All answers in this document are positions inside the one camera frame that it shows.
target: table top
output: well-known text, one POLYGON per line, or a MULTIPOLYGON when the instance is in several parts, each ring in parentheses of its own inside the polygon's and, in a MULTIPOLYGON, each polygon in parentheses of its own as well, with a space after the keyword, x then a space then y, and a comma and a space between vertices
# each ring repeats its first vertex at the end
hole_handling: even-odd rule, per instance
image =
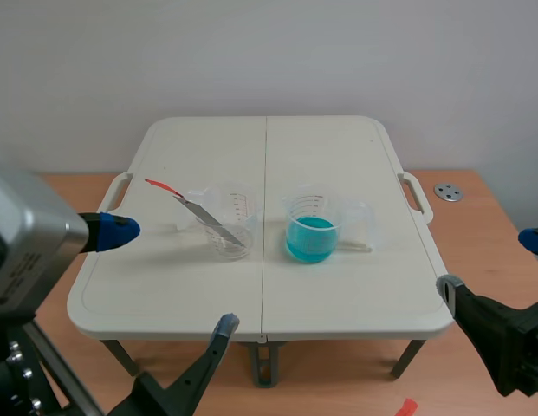
MULTIPOLYGON (((269 341, 426 340, 451 325, 436 291, 444 264, 424 216, 407 203, 399 179, 404 170, 380 123, 268 117, 266 147, 263 333, 269 341), (339 247, 324 262, 307 265, 290 258, 282 249, 282 193, 302 184, 330 184, 370 206, 374 250, 339 247)), ((342 232, 349 227, 358 231, 351 224, 342 232)))
MULTIPOLYGON (((517 231, 491 191, 472 171, 416 171, 434 210, 431 233, 451 273, 477 294, 516 308, 538 302, 538 262, 517 242, 517 231), (447 203, 436 183, 458 185, 464 198, 447 203)), ((47 181, 77 211, 95 211, 115 177, 52 175, 47 181)), ((69 320, 66 301, 82 265, 78 257, 38 310, 37 320, 105 410, 124 399, 133 380, 97 341, 69 320)), ((233 344, 197 411, 203 415, 394 415, 404 399, 416 416, 538 416, 538 394, 497 394, 486 368, 456 326, 425 344, 399 380, 388 377, 406 341, 304 341, 282 348, 280 384, 257 389, 246 348, 233 344)), ((123 341, 140 365, 166 385, 202 354, 203 342, 123 341)))
POLYGON ((425 223, 431 210, 410 208, 403 175, 386 130, 367 117, 161 120, 111 186, 130 180, 112 213, 136 219, 142 235, 88 255, 69 315, 97 339, 208 339, 228 312, 241 320, 238 341, 437 336, 452 322, 435 285, 445 267, 425 223), (250 254, 216 259, 201 229, 175 226, 190 213, 145 178, 180 192, 221 180, 250 185, 264 208, 250 254), (328 184, 370 206, 375 250, 336 250, 318 264, 285 253, 282 197, 304 184, 328 184))

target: white table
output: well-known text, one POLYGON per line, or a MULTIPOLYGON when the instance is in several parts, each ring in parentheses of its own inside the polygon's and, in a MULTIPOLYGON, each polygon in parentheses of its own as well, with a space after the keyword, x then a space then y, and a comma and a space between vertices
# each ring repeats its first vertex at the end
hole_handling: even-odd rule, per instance
POLYGON ((68 298, 81 332, 103 340, 136 371, 116 340, 203 340, 218 318, 241 320, 234 341, 250 345, 254 380, 277 381, 284 341, 356 338, 415 340, 392 373, 399 377, 424 340, 451 323, 435 289, 445 267, 426 224, 432 211, 403 172, 384 128, 365 117, 172 118, 155 123, 127 172, 115 179, 100 211, 128 184, 112 211, 136 219, 142 235, 117 250, 90 254, 68 298), (184 230, 189 213, 152 178, 178 190, 224 179, 255 187, 263 226, 250 254, 212 256, 201 233, 184 230), (421 211, 409 207, 406 181, 421 211), (299 264, 284 250, 282 196, 293 185, 324 183, 360 197, 375 211, 373 253, 336 251, 323 263, 299 264), (259 347, 269 347, 269 361, 259 347), (271 377, 261 376, 271 366, 271 377))

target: red object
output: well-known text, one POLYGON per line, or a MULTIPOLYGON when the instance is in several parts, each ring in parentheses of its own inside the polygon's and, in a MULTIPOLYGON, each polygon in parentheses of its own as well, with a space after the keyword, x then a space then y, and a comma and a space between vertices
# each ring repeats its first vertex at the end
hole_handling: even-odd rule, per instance
POLYGON ((414 400, 405 399, 404 405, 396 413, 396 416, 412 416, 417 410, 418 404, 414 400))
POLYGON ((169 185, 165 185, 162 182, 157 182, 156 180, 150 180, 150 179, 146 179, 146 182, 153 186, 158 186, 159 188, 163 188, 166 191, 172 192, 174 195, 178 195, 181 198, 184 198, 184 195, 182 195, 179 192, 174 191, 169 185))

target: wooden tabletop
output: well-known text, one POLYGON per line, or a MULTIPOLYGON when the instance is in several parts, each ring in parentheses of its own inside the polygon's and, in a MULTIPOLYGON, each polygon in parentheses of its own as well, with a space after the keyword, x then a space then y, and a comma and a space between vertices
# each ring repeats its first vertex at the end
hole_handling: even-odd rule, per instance
MULTIPOLYGON (((448 271, 477 294, 524 308, 538 302, 538 262, 472 171, 416 171, 434 210, 431 232, 448 271), (457 203, 438 199, 438 182, 459 186, 457 203)), ((46 180, 77 211, 95 211, 112 174, 53 175, 46 180)), ((38 321, 105 411, 124 399, 133 380, 97 341, 80 334, 67 315, 78 257, 38 311, 38 321)), ((166 386, 204 350, 202 342, 124 341, 130 355, 166 386)), ((452 326, 428 341, 399 380, 388 374, 407 341, 298 341, 281 350, 280 384, 253 387, 247 351, 232 345, 196 415, 393 416, 406 398, 416 416, 538 416, 538 394, 500 396, 475 349, 452 326)))

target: measuring cup handle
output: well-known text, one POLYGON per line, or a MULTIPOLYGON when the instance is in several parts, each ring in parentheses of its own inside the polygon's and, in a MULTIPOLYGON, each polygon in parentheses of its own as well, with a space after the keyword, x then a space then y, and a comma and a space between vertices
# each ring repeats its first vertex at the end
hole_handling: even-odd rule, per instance
POLYGON ((376 222, 374 220, 373 209, 358 199, 346 199, 345 206, 345 225, 348 223, 351 224, 364 221, 366 224, 366 236, 368 239, 366 245, 370 247, 371 250, 374 250, 374 246, 376 244, 376 222))

